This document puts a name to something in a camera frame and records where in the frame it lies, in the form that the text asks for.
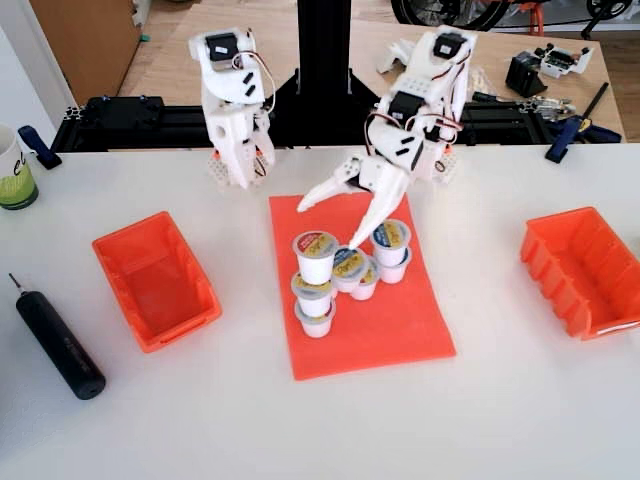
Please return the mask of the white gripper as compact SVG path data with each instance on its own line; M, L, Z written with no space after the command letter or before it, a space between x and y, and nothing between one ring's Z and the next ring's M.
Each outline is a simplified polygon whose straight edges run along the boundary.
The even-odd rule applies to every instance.
M206 127L215 148L216 180L222 186L249 187L250 158L244 145L254 145L252 166L258 161L263 166L276 163L275 148L269 136L269 117L254 114L254 105L226 101L205 103Z
M409 183L409 174L383 157L349 157L335 168L327 180L314 186L302 198L297 212L305 212L336 195L352 194L362 189L372 192L369 207L348 244L350 249L356 249L396 210Z

